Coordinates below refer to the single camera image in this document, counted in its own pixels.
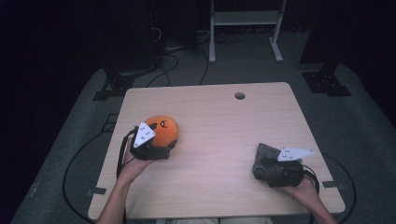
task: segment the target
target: wooden table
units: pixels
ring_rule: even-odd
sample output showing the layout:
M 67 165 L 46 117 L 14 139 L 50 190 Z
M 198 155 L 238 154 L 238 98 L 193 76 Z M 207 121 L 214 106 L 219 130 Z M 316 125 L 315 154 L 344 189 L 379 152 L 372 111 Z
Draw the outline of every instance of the wooden table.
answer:
M 290 196 L 256 180 L 252 165 L 259 143 L 312 148 L 304 164 L 319 182 L 332 176 L 287 83 L 131 89 L 125 95 L 89 217 L 97 219 L 116 181 L 120 145 L 140 121 L 174 118 L 180 129 L 167 161 L 156 161 L 132 184 L 129 218 L 251 217 L 307 211 Z M 337 188 L 320 197 L 332 213 L 344 211 Z

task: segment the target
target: black cable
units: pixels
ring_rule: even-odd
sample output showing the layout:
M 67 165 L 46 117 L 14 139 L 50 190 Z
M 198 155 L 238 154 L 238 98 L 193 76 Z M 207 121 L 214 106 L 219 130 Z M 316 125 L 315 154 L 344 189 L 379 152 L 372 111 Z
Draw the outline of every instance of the black cable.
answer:
M 168 80 L 168 85 L 167 85 L 167 86 L 172 86 L 171 78 L 170 78 L 169 75 L 168 75 L 168 71 L 165 71 L 165 70 L 163 69 L 163 64 L 162 64 L 162 63 L 161 63 L 160 68 L 161 68 L 161 70 L 165 73 L 166 78 L 167 78 L 167 80 Z
M 177 58 L 176 56 L 172 55 L 172 54 L 167 54 L 167 56 L 170 56 L 170 57 L 176 59 L 176 64 L 175 64 L 172 68 L 170 68 L 169 70 L 167 70 L 167 71 L 165 71 L 165 72 L 159 74 L 159 75 L 156 76 L 154 79 L 152 79 L 152 80 L 148 83 L 148 85 L 146 86 L 146 88 L 149 87 L 149 86 L 151 85 L 151 83 L 153 83 L 157 78 L 159 78 L 159 77 L 161 77 L 161 76 L 163 76 L 163 75 L 167 75 L 168 72 L 174 70 L 174 69 L 177 67 L 177 65 L 178 65 L 178 58 Z
M 234 44 L 236 42 L 242 41 L 245 39 L 245 35 L 240 34 L 241 37 L 238 37 L 237 35 L 228 35 L 228 34 L 218 34 L 216 35 L 216 43 L 217 44 L 221 44 L 221 45 L 231 45 Z
M 131 134 L 136 134 L 137 133 L 137 129 L 138 129 L 138 127 L 135 126 L 134 129 L 129 131 L 122 139 L 121 148 L 120 148 L 120 155 L 119 155 L 119 161 L 117 163 L 117 172 L 116 172 L 116 178 L 117 179 L 119 179 L 119 175 L 120 175 L 120 172 L 121 172 L 123 166 L 134 160 L 134 158 L 133 158 L 130 161 L 126 162 L 125 164 L 122 164 L 122 161 L 123 161 L 123 158 L 124 158 L 124 154 L 125 154 L 125 147 L 127 146 L 127 143 L 128 143 L 128 138 L 129 138 L 129 136 Z M 122 215 L 122 223 L 123 224 L 127 223 L 126 208 L 124 209 L 124 212 L 123 212 L 123 215 Z
M 66 178 L 67 178 L 67 174 L 68 174 L 68 172 L 69 172 L 69 169 L 70 169 L 71 165 L 73 164 L 74 160 L 75 160 L 76 157 L 79 155 L 79 153 L 80 153 L 87 145 L 89 145 L 92 141 L 94 141 L 96 138 L 98 138 L 99 136 L 101 136 L 103 133 L 111 133 L 111 131 L 114 129 L 114 126 L 111 126 L 110 128 L 107 128 L 107 129 L 105 129 L 105 127 L 106 127 L 106 125 L 107 125 L 108 123 L 112 123 L 112 122 L 109 122 L 109 118 L 110 118 L 110 116 L 114 116 L 114 115 L 117 115 L 117 114 L 109 114 L 109 115 L 107 116 L 107 120 L 106 120 L 105 124 L 103 125 L 101 132 L 99 132 L 99 134 L 97 134 L 96 136 L 94 136 L 93 138 L 91 138 L 87 143 L 85 143 L 85 144 L 78 150 L 78 152 L 74 155 L 74 157 L 72 158 L 72 160 L 71 160 L 71 161 L 69 162 L 69 164 L 67 165 L 66 171 L 64 172 L 64 181 L 63 181 L 63 183 L 62 183 L 62 193 L 63 193 L 63 195 L 64 195 L 64 200 L 66 201 L 67 205 L 70 207 L 70 209 L 71 209 L 76 215 L 78 215 L 79 217 L 81 217 L 82 219 L 84 219 L 85 221 L 87 221 L 88 223 L 94 223 L 94 222 L 93 222 L 92 220 L 90 220 L 88 217 L 85 217 L 84 215 L 82 215 L 82 214 L 73 206 L 73 204 L 70 203 L 69 199 L 67 198 L 67 195 L 66 195 L 66 188 L 65 188 L 65 185 L 66 185 Z
M 333 158 L 333 157 L 331 157 L 331 156 L 329 156 L 329 155 L 327 155 L 325 153 L 322 153 L 322 155 L 327 157 L 327 158 L 329 158 L 329 159 L 331 159 L 335 163 L 337 163 L 344 170 L 344 172 L 346 173 L 346 175 L 349 178 L 350 184 L 351 184 L 352 189 L 353 189 L 353 202 L 352 202 L 352 205 L 351 205 L 349 211 L 346 213 L 346 215 L 343 217 L 343 219 L 341 219 L 341 221 L 339 222 L 339 224 L 342 224 L 342 223 L 345 223 L 347 221 L 347 219 L 352 215 L 352 212 L 355 210 L 355 207 L 356 207 L 356 201 L 358 200 L 358 193 L 356 191 L 355 181 L 353 180 L 352 175 L 349 173 L 347 168 L 343 164 L 341 164 L 341 162 L 339 162 L 335 158 Z
M 79 217 L 81 217 L 82 219 L 86 220 L 89 223 L 94 223 L 92 220 L 90 220 L 89 218 L 83 216 L 79 211 L 77 211 L 77 209 L 70 203 L 69 199 L 67 198 L 66 195 L 66 189 L 65 189 L 65 183 L 66 183 L 66 177 L 67 177 L 67 173 L 69 172 L 69 169 L 71 167 L 71 165 L 73 164 L 73 161 L 76 159 L 76 157 L 79 155 L 79 153 L 87 146 L 89 145 L 93 140 L 95 140 L 96 138 L 98 138 L 100 135 L 102 135 L 105 132 L 100 132 L 99 134 L 97 134 L 95 137 L 93 137 L 90 141 L 88 141 L 86 144 L 84 144 L 84 146 L 82 146 L 78 152 L 75 154 L 75 156 L 73 157 L 73 159 L 69 162 L 69 164 L 67 165 L 66 168 L 66 172 L 64 173 L 64 182 L 63 182 L 63 186 L 62 186 L 62 192 L 64 194 L 64 199 L 66 200 L 67 205 L 70 207 L 70 209 L 72 209 L 72 211 L 74 213 L 76 213 Z
M 204 75 L 202 76 L 201 81 L 200 81 L 200 83 L 199 83 L 200 85 L 202 85 L 202 83 L 204 82 L 204 78 L 205 78 L 205 76 L 206 76 L 206 73 L 207 73 L 207 69 L 209 68 L 209 59 L 207 58 L 206 54 L 205 54 L 202 50 L 199 50 L 199 51 L 201 51 L 201 53 L 204 54 L 205 59 L 206 59 L 206 68 L 205 68 L 205 72 L 204 72 Z
M 136 159 L 136 157 L 131 158 L 129 161 L 125 162 L 121 168 L 123 168 L 124 166 L 126 166 L 129 162 L 133 161 L 134 159 Z
M 320 186 L 319 186 L 319 182 L 318 182 L 318 178 L 317 178 L 317 174 L 315 174 L 315 172 L 307 165 L 303 165 L 303 167 L 307 168 L 309 171 L 304 170 L 304 174 L 308 175 L 312 181 L 314 181 L 315 183 L 315 190 L 317 191 L 317 193 L 319 194 L 319 190 L 320 190 Z M 313 224 L 315 221 L 314 215 L 310 214 L 309 215 L 309 224 Z

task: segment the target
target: metal stand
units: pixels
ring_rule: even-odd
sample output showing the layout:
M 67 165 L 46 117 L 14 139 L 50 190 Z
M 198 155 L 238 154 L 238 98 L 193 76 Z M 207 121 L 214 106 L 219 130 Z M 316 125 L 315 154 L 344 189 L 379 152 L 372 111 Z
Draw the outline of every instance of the metal stand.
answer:
M 216 62 L 215 52 L 215 26 L 217 25 L 264 25 L 274 24 L 276 26 L 274 36 L 269 38 L 271 48 L 278 63 L 283 62 L 277 38 L 279 36 L 280 25 L 282 24 L 287 0 L 282 1 L 280 10 L 270 11 L 235 11 L 235 12 L 215 12 L 214 0 L 211 2 L 210 16 L 210 42 L 209 42 L 209 62 Z
M 133 83 L 133 79 L 125 79 L 125 81 L 122 82 L 118 88 L 112 89 L 111 84 L 109 83 L 108 79 L 106 79 L 102 89 L 96 92 L 92 100 L 105 101 L 108 97 L 125 96 L 125 93 L 128 91 L 128 89 L 132 88 Z
M 334 72 L 338 62 L 325 63 L 318 72 L 303 73 L 309 89 L 313 93 L 327 93 L 329 96 L 350 96 L 346 86 L 341 85 Z

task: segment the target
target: white paper tag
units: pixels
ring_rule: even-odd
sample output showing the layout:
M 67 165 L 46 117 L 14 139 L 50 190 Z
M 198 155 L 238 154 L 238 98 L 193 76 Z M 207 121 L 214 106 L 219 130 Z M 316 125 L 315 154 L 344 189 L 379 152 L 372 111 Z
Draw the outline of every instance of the white paper tag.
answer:
M 155 132 L 150 129 L 145 121 L 140 122 L 137 130 L 136 139 L 134 140 L 134 147 L 140 147 L 148 140 L 155 136 Z
M 309 156 L 315 152 L 314 149 L 299 149 L 292 147 L 283 147 L 277 157 L 278 161 L 297 161 L 302 157 Z

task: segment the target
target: gray floor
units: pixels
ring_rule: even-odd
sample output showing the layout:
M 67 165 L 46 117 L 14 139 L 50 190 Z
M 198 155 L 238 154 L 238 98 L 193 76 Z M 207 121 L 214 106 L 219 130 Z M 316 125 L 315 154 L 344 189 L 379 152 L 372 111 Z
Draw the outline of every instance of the gray floor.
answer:
M 246 35 L 243 41 L 217 45 L 217 62 L 208 66 L 204 85 L 288 82 L 303 110 L 320 150 L 341 162 L 352 175 L 358 200 L 346 223 L 394 223 L 396 220 L 396 131 L 361 85 L 359 78 L 340 65 L 335 74 L 352 96 L 329 97 L 311 93 L 302 72 L 316 71 L 320 64 L 299 65 L 308 33 L 281 33 L 279 48 L 285 59 L 277 63 L 268 43 L 269 35 Z M 208 45 L 200 47 L 207 55 Z M 169 72 L 172 86 L 199 85 L 206 60 L 200 51 L 173 53 L 177 67 Z M 164 57 L 163 68 L 175 64 Z M 139 77 L 134 88 L 144 88 L 162 71 Z M 66 204 L 63 196 L 64 173 L 81 147 L 102 130 L 107 116 L 119 113 L 122 97 L 93 101 L 106 80 L 103 70 L 92 75 L 65 122 L 50 154 L 27 194 L 12 223 L 84 223 Z M 150 87 L 166 86 L 160 77 Z M 110 117 L 107 127 L 116 116 Z M 65 191 L 71 204 L 83 216 L 91 203 L 106 155 L 111 133 L 103 133 L 76 156 L 65 180 Z M 333 160 L 326 162 L 339 184 L 346 211 L 335 215 L 342 219 L 351 209 L 353 189 L 347 174 Z M 308 216 L 273 217 L 274 223 L 307 223 Z M 152 223 L 144 220 L 138 223 Z

